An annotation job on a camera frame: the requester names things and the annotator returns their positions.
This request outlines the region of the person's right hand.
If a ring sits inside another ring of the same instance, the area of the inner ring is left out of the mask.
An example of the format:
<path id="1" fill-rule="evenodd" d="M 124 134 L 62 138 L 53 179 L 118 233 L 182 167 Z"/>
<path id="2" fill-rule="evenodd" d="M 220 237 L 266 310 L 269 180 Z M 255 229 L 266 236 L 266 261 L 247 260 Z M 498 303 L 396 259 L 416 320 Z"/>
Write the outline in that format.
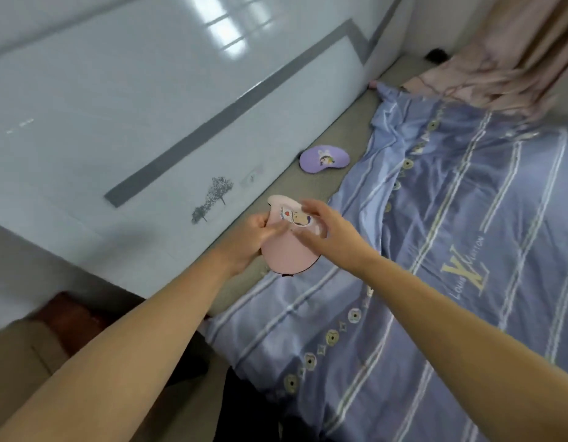
<path id="1" fill-rule="evenodd" d="M 363 279 L 371 262 L 381 255 L 371 247 L 335 209 L 320 200 L 302 200 L 302 210 L 310 215 L 317 215 L 324 222 L 327 230 L 329 250 L 326 259 L 339 268 Z"/>

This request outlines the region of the person's left hand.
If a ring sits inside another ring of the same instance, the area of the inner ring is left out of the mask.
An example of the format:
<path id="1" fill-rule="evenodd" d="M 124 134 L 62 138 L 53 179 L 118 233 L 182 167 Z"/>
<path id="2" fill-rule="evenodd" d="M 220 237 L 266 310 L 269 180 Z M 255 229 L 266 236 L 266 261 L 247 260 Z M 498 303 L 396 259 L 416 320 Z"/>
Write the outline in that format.
<path id="1" fill-rule="evenodd" d="M 228 277 L 241 274 L 261 254 L 269 240 L 260 240 L 260 228 L 269 224 L 269 213 L 249 215 L 223 237 L 214 250 Z"/>

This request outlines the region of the pink cartoon eye mask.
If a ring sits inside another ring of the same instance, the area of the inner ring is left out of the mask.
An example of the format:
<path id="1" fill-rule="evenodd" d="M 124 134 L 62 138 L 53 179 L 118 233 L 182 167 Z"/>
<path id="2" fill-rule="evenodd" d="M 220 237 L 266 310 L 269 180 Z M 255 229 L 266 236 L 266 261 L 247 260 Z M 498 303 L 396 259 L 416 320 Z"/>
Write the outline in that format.
<path id="1" fill-rule="evenodd" d="M 294 276 L 312 267 L 319 255 L 300 242 L 294 231 L 303 229 L 322 237 L 326 230 L 324 222 L 317 215 L 303 212 L 302 205 L 283 195 L 272 195 L 267 199 L 270 206 L 268 225 L 286 223 L 286 233 L 266 241 L 261 247 L 268 267 L 282 276 Z"/>

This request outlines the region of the person's left forearm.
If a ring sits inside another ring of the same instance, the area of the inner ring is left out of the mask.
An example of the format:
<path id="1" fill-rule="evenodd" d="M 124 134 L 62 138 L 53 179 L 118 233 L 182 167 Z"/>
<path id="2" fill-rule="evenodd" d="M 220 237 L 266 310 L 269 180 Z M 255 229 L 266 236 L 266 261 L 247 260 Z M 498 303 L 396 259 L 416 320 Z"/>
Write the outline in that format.
<path id="1" fill-rule="evenodd" d="M 0 442 L 129 442 L 239 269 L 220 250 L 193 263 L 69 359 L 0 427 Z"/>

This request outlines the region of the person's right forearm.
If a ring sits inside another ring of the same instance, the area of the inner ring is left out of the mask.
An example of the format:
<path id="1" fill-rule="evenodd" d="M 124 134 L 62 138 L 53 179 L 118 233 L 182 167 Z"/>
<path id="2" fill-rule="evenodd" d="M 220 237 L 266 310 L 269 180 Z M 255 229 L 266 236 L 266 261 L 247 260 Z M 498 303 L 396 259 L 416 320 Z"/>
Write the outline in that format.
<path id="1" fill-rule="evenodd" d="M 566 372 L 376 252 L 356 274 L 487 439 L 568 442 Z"/>

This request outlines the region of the purple cartoon eye mask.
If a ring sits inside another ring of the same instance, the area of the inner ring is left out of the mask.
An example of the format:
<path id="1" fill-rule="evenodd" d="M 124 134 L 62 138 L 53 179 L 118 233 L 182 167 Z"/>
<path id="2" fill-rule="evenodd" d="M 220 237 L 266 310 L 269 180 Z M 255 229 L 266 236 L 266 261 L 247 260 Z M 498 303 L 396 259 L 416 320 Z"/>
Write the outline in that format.
<path id="1" fill-rule="evenodd" d="M 317 145 L 303 151 L 299 157 L 302 171 L 317 174 L 327 169 L 344 169 L 350 164 L 350 156 L 341 148 Z"/>

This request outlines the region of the beige mattress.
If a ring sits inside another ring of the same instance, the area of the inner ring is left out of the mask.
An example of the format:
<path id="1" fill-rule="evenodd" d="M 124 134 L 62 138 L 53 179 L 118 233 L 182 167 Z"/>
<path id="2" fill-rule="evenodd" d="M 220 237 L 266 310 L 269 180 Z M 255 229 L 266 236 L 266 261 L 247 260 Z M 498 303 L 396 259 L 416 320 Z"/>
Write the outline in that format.
<path id="1" fill-rule="evenodd" d="M 295 200 L 317 199 L 328 201 L 338 191 L 346 173 L 365 153 L 371 135 L 370 121 L 378 105 L 379 96 L 367 89 L 328 129 L 321 134 L 311 147 L 329 145 L 341 148 L 350 156 L 350 164 L 344 169 L 327 169 L 310 175 L 300 169 L 295 157 L 288 168 L 246 209 L 217 241 L 220 242 L 229 231 L 253 213 L 268 209 L 267 199 L 273 194 L 282 194 Z M 263 258 L 258 258 L 246 270 L 229 281 L 218 293 L 207 315 L 213 317 L 224 312 L 257 282 L 269 273 Z"/>

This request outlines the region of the blue striped bed sheet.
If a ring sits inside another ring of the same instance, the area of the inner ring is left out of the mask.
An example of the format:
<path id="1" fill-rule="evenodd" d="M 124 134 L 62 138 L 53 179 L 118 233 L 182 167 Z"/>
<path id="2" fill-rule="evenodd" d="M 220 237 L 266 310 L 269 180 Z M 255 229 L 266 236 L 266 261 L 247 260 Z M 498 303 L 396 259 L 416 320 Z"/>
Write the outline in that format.
<path id="1" fill-rule="evenodd" d="M 568 373 L 568 122 L 380 84 L 329 204 L 374 249 Z M 205 321 L 267 398 L 339 442 L 485 442 L 373 291 L 320 258 Z"/>

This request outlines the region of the black trousers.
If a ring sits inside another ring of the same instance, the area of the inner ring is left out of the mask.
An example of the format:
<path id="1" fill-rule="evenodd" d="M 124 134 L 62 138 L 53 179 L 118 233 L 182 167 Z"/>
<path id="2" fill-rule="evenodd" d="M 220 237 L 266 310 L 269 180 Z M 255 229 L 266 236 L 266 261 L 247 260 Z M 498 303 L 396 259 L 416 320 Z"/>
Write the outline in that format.
<path id="1" fill-rule="evenodd" d="M 196 332 L 164 390 L 187 387 L 171 411 L 167 442 L 321 442 L 300 417 L 285 415 L 237 376 Z"/>

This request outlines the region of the reddish brown stool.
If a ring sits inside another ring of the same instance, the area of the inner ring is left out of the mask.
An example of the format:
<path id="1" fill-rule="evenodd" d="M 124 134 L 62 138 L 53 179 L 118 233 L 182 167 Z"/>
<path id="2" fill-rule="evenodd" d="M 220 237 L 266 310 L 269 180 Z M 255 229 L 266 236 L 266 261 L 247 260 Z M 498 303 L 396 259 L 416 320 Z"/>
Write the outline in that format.
<path id="1" fill-rule="evenodd" d="M 30 319 L 45 324 L 70 358 L 114 322 L 112 315 L 89 308 L 69 292 L 57 293 Z"/>

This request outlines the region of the pink curtain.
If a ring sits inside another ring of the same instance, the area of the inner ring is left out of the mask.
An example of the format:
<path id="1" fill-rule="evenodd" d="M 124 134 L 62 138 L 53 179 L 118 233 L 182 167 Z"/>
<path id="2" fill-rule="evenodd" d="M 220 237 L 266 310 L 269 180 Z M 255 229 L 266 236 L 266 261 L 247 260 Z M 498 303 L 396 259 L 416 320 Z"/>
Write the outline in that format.
<path id="1" fill-rule="evenodd" d="M 402 88 L 535 121 L 567 71 L 568 0 L 498 0 L 460 51 Z"/>

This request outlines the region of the beige cardboard box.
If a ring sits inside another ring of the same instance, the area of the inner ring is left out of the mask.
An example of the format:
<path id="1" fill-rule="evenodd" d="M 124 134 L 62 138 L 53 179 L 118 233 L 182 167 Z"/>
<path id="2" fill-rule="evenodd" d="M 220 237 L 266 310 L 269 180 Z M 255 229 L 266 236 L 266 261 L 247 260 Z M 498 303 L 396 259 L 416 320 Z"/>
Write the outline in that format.
<path id="1" fill-rule="evenodd" d="M 21 319 L 0 330 L 0 427 L 71 357 L 46 322 Z"/>

